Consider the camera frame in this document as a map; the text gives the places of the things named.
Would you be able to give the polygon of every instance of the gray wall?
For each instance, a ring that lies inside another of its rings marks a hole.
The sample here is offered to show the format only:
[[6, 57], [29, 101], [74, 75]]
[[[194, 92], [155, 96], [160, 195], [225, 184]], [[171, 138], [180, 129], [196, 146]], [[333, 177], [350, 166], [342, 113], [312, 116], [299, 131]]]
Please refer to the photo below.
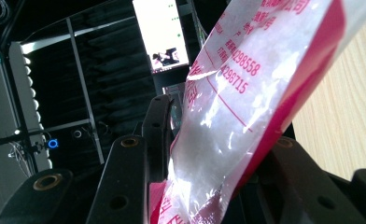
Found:
[[[24, 109], [26, 123], [29, 129], [38, 129], [37, 115], [26, 76], [21, 48], [17, 44], [11, 46], [11, 65], [20, 93], [21, 104]], [[16, 130], [11, 107], [7, 98], [7, 89], [0, 70], [0, 138], [12, 135]], [[33, 136], [31, 140], [40, 141], [40, 136]], [[26, 179], [18, 163], [7, 156], [12, 149], [10, 144], [0, 146], [0, 209], [19, 185]], [[48, 169], [47, 153], [43, 151], [36, 157], [39, 170]]]

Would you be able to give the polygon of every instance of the light wood tabletop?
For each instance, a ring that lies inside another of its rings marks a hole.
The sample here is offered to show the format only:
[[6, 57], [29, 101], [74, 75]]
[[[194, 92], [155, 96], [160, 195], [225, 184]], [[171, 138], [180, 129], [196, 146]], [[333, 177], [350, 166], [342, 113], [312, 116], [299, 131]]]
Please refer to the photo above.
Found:
[[350, 180], [366, 168], [366, 23], [293, 120], [297, 141], [324, 170]]

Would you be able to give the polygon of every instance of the blue light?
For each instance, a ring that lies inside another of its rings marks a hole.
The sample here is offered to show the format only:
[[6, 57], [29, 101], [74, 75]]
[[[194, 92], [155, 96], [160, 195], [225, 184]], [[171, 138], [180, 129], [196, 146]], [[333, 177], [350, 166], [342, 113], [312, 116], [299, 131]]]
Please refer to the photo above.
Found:
[[58, 147], [58, 139], [49, 140], [48, 145], [49, 145], [49, 148], [51, 148], [51, 149]]

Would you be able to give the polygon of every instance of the plastic wrapper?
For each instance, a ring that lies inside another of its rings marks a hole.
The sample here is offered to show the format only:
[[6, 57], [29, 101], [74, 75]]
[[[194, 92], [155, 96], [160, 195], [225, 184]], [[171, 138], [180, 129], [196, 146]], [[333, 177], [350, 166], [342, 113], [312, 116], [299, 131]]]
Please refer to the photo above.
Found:
[[365, 20], [366, 1], [231, 1], [189, 72], [151, 222], [219, 223]]

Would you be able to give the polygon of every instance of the display screen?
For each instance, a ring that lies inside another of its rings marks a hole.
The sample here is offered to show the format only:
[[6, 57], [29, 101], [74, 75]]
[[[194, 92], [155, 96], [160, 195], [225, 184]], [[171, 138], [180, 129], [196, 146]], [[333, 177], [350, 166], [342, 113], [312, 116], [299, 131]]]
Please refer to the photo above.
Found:
[[175, 0], [134, 0], [151, 73], [189, 64]]

